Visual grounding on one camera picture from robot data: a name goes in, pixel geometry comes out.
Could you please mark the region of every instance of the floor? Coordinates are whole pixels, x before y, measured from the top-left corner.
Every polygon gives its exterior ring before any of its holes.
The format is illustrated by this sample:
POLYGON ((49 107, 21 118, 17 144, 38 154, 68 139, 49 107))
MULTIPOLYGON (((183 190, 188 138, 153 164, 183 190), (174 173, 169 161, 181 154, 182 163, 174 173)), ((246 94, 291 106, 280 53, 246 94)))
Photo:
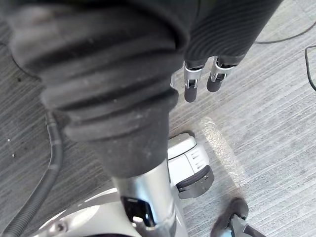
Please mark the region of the floor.
MULTIPOLYGON (((258 40, 295 35, 316 20, 314 0, 284 0, 258 40)), ((10 36, 0 24, 0 40, 10 36)), ((183 202, 191 237, 209 236, 232 197, 244 196, 249 222, 268 237, 316 236, 316 92, 308 84, 304 48, 315 44, 316 27, 290 41, 253 45, 219 92, 206 90, 208 66, 197 100, 180 97, 170 115, 170 135, 196 134, 206 148, 215 181, 183 202)), ((14 216, 45 171, 49 141, 38 80, 19 71, 0 45, 0 230, 14 216)), ((316 80, 316 50, 309 52, 316 80)), ((60 117, 61 125, 67 120, 60 117)), ((66 158, 57 184, 25 235, 47 218, 101 187, 111 187, 95 154, 65 138, 66 158)))

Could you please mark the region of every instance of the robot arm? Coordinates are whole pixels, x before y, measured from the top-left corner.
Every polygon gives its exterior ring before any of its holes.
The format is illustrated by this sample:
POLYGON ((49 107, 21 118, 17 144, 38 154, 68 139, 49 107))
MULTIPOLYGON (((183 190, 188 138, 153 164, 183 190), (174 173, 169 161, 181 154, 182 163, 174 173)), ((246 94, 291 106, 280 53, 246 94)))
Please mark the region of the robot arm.
POLYGON ((135 228, 162 227, 170 236, 168 116, 178 96, 170 77, 185 60, 186 90, 196 91, 206 60, 218 56, 213 88, 280 2, 1 1, 11 52, 42 79, 45 107, 67 114, 66 134, 97 152, 135 228), (163 201, 154 198, 157 180, 163 201))

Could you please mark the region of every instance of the black wheel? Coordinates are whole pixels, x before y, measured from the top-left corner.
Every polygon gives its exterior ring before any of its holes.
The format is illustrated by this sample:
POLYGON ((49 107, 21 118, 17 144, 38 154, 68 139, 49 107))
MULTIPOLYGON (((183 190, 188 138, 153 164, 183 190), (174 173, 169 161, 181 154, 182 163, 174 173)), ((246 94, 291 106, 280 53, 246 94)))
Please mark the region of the black wheel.
POLYGON ((211 76, 209 77, 208 81, 207 81, 207 89, 209 92, 216 92, 219 90, 219 88, 221 87, 222 81, 216 79, 215 82, 212 82, 211 80, 211 76))
POLYGON ((197 88, 194 88, 194 86, 190 86, 190 88, 187 89, 185 87, 184 88, 184 98, 189 103, 195 101, 197 98, 197 88))
POLYGON ((249 208, 246 201, 240 197, 234 198, 225 212, 220 215, 215 222, 211 231, 211 237, 221 237, 225 229, 229 226, 234 214, 245 220, 248 216, 248 212, 249 208))

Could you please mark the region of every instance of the screw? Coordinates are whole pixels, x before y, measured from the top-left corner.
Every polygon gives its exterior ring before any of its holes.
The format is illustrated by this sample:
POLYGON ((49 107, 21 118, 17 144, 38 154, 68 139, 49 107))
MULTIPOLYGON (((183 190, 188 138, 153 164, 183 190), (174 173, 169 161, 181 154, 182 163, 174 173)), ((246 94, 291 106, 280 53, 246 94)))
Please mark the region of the screw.
POLYGON ((61 232, 65 229, 65 227, 62 224, 58 224, 56 229, 57 231, 61 232))

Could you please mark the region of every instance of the wire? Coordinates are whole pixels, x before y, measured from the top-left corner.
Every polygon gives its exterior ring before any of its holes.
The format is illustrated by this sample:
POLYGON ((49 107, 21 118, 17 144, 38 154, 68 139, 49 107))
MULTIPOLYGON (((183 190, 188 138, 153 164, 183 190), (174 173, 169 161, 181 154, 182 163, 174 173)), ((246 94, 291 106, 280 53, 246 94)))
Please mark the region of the wire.
POLYGON ((307 32, 310 31, 315 25, 316 25, 316 21, 315 21, 311 26, 309 26, 306 30, 304 30, 303 32, 301 32, 301 33, 299 33, 299 34, 297 34, 297 35, 288 37, 288 38, 278 39, 278 40, 272 40, 272 41, 255 41, 254 43, 255 43, 255 44, 271 44, 271 43, 280 43, 280 42, 283 42, 283 41, 291 40, 291 39, 294 39, 294 38, 296 38, 296 37, 302 36, 303 34, 307 33, 307 32))
MULTIPOLYGON (((306 30, 302 31, 301 33, 299 33, 299 34, 297 34, 297 35, 294 35, 294 36, 291 36, 291 37, 288 37, 288 38, 278 39, 278 40, 273 40, 273 41, 255 41, 254 43, 255 43, 255 44, 271 44, 271 43, 279 43, 279 42, 284 42, 284 41, 287 41, 287 40, 291 40, 291 39, 293 39, 293 38, 302 36, 303 34, 307 33, 307 32, 310 31, 315 25, 316 25, 316 22, 314 22, 311 26, 309 26, 306 30)), ((308 78, 308 81, 309 81, 311 87, 316 91, 316 86, 315 86, 315 84, 313 83, 313 80, 312 80, 312 77, 311 77, 310 64, 309 64, 309 61, 308 61, 308 54, 307 54, 309 48, 315 48, 315 47, 316 47, 316 45, 311 45, 311 46, 306 47, 306 48, 305 48, 304 55, 305 55, 307 78, 308 78)))
POLYGON ((305 62, 306 62, 306 72, 307 72, 307 78, 308 78, 308 81, 310 82, 311 84, 311 87, 316 91, 316 86, 314 85, 313 81, 312 81, 312 77, 311 77, 311 73, 310 73, 310 64, 309 64, 309 61, 308 61, 308 55, 307 55, 307 52, 308 52, 308 49, 309 48, 316 48, 316 45, 311 45, 311 46, 308 46, 305 48, 305 62))
POLYGON ((20 67, 20 65, 15 61, 15 59, 14 59, 14 57, 13 57, 13 55, 12 55, 12 53, 11 53, 11 51, 10 51, 8 45, 7 45, 7 43, 0 41, 0 46, 6 47, 6 49, 10 52, 10 56, 11 56, 11 58, 12 58, 12 61, 14 62, 14 64, 16 65, 16 67, 17 67, 18 69, 20 69, 24 74, 28 75, 29 77, 32 77, 32 78, 34 78, 34 79, 36 79, 36 80, 39 79, 37 76, 32 75, 32 74, 26 72, 24 69, 22 69, 22 68, 20 67))
POLYGON ((64 160, 63 142, 52 112, 46 114, 45 121, 50 143, 48 168, 26 203, 6 226, 2 235, 0 235, 1 237, 20 237, 47 198, 62 168, 64 160))

